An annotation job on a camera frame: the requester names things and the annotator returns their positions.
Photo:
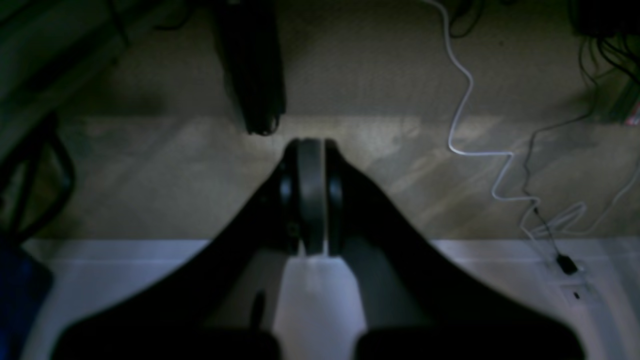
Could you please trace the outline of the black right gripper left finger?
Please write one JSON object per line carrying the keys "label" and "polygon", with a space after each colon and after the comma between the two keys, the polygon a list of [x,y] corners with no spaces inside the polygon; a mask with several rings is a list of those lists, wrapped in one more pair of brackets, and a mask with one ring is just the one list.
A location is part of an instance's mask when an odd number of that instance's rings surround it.
{"label": "black right gripper left finger", "polygon": [[262,249],[287,254],[282,180],[297,165],[291,141],[270,176],[208,246],[135,296],[68,326],[55,360],[279,360],[278,339],[262,329],[267,294],[259,288],[240,311],[240,325],[208,325],[253,257]]}

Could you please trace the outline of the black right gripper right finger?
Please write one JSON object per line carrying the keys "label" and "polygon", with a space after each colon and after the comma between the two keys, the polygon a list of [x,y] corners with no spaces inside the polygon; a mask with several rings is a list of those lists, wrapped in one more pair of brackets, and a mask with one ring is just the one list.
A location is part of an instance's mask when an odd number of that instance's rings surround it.
{"label": "black right gripper right finger", "polygon": [[326,142],[330,252],[354,274],[366,330],[356,360],[583,360],[569,326],[467,273]]}

